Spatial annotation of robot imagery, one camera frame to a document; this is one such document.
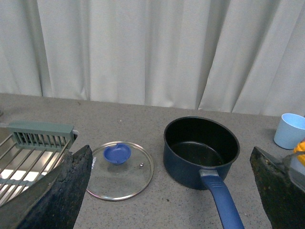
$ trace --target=saucepan handle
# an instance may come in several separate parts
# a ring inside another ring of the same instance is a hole
[[[201,180],[213,195],[224,229],[244,229],[231,194],[216,170],[200,169]]]

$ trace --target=light blue cup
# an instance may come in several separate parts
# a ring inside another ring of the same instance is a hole
[[[305,117],[297,114],[283,114],[278,124],[274,141],[284,149],[293,149],[305,138]]]

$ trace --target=speckled countertop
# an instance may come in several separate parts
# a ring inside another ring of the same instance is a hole
[[[291,153],[273,142],[280,117],[208,112],[143,105],[90,102],[0,94],[0,123],[14,120],[69,123],[79,131],[71,148],[76,152],[112,142],[141,145],[152,156],[154,175],[140,194],[108,202],[85,194],[75,229],[221,229],[209,191],[186,188],[175,182],[163,165],[163,131],[173,119],[195,115],[228,127],[238,138],[241,151],[225,180],[246,229],[268,229],[249,158],[258,146],[277,158]]]

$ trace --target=saucepan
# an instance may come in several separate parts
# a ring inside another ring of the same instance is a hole
[[[225,126],[202,117],[182,117],[164,131],[163,162],[180,184],[212,193],[224,229],[243,229],[224,179],[240,151],[235,135]]]

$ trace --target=lid knob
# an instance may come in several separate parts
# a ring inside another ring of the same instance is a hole
[[[104,150],[104,158],[106,161],[118,166],[128,160],[132,151],[128,145],[118,143],[115,146],[109,146]]]

